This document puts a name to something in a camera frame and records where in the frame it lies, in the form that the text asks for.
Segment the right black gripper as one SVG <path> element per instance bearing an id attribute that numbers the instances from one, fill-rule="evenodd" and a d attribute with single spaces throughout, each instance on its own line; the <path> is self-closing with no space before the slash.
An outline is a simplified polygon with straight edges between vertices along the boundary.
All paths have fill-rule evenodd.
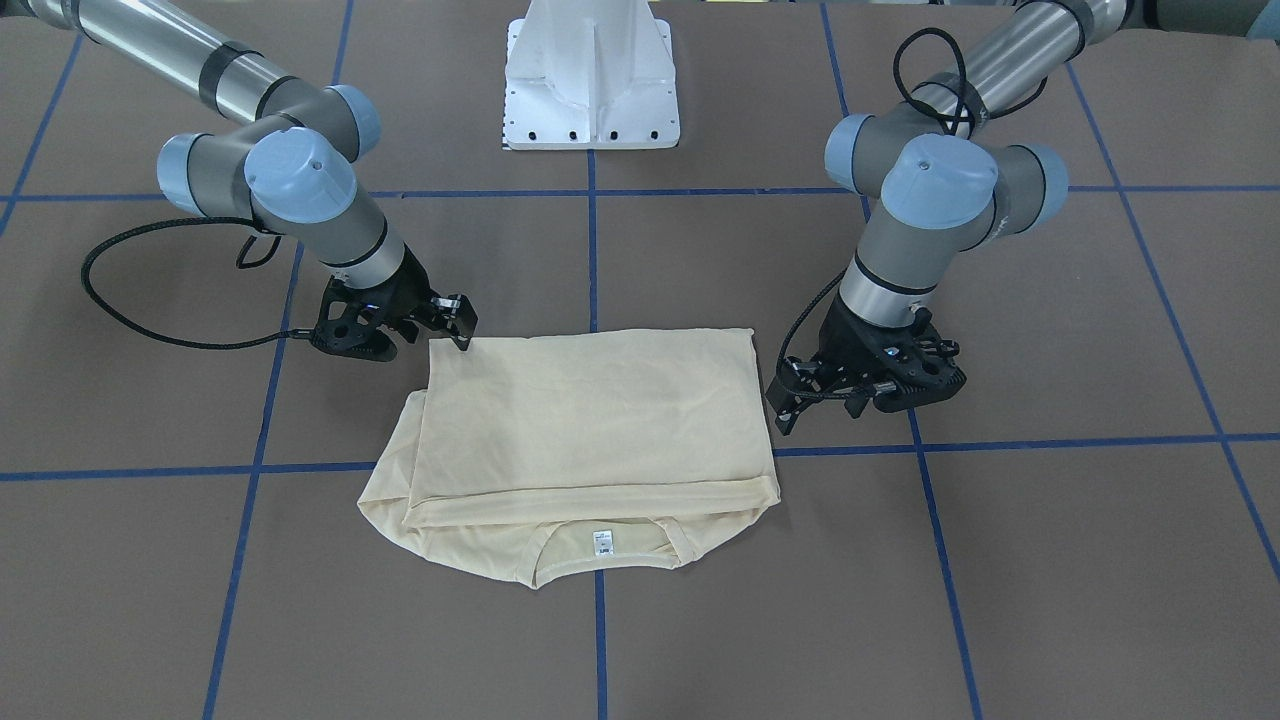
<path id="1" fill-rule="evenodd" d="M 440 296 L 406 246 L 401 245 L 396 254 L 399 256 L 396 269 L 390 269 L 388 252 L 379 251 L 371 258 L 374 270 L 388 270 L 389 274 L 383 282 L 365 287 L 381 286 L 390 291 L 389 316 L 383 327 L 396 331 L 410 343 L 416 341 L 422 327 L 447 334 L 460 351 L 467 351 L 477 327 L 477 314 L 470 297 L 465 293 Z M 365 290 L 351 284 L 348 278 L 333 278 L 348 287 Z"/>

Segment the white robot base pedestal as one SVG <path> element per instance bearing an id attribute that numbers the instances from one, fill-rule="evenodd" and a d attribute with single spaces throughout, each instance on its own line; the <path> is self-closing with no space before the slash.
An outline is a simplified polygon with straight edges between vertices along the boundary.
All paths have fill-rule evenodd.
<path id="1" fill-rule="evenodd" d="M 506 31 L 502 143 L 512 151 L 673 149 L 669 23 L 648 1 L 532 1 Z"/>

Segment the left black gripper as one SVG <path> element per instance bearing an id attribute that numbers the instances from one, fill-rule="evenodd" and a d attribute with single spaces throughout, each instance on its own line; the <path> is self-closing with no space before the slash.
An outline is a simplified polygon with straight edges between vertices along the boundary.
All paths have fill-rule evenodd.
<path id="1" fill-rule="evenodd" d="M 928 322 L 932 323 L 931 311 L 919 307 L 908 313 L 906 325 L 888 328 Z M 872 400 L 879 391 L 893 388 L 891 383 L 872 383 L 873 325 L 852 313 L 844 301 L 831 302 L 820 324 L 817 351 L 808 360 L 791 356 L 790 372 L 777 372 L 764 393 L 782 436 L 790 436 L 800 414 L 815 404 L 840 401 L 849 415 L 860 416 L 868 405 L 874 406 Z"/>

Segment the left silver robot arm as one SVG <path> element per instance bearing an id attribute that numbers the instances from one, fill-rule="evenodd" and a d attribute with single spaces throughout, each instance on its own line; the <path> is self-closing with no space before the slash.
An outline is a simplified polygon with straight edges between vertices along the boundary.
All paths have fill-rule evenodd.
<path id="1" fill-rule="evenodd" d="M 840 401 L 851 418 L 868 405 L 900 413 L 954 397 L 966 377 L 960 347 L 932 322 L 931 305 L 952 260 L 1052 218 L 1068 196 L 1051 149 L 987 149 L 977 133 L 1033 102 L 1052 72 L 1120 29 L 1125 1 L 1020 1 L 973 50 L 927 27 L 954 64 L 908 87 L 883 115 L 851 114 L 831 132 L 828 177 L 876 200 L 847 268 L 818 295 L 829 307 L 809 359 L 781 348 L 765 392 L 774 423 L 791 433 L 809 407 Z"/>

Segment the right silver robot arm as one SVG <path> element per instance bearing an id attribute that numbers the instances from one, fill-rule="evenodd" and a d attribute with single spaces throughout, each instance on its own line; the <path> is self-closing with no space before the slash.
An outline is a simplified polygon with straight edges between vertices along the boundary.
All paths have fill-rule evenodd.
<path id="1" fill-rule="evenodd" d="M 236 123 L 225 135 L 169 138 L 156 177 L 184 213 L 182 225 L 289 236 L 329 273 L 314 325 L 278 331 L 266 343 L 303 340 L 375 363 L 396 356 L 396 338 L 411 343 L 424 329 L 468 347 L 477 324 L 472 304 L 430 286 L 355 174 L 381 137 L 364 92 L 311 85 L 168 1 L 5 1 L 3 15 L 115 50 Z"/>

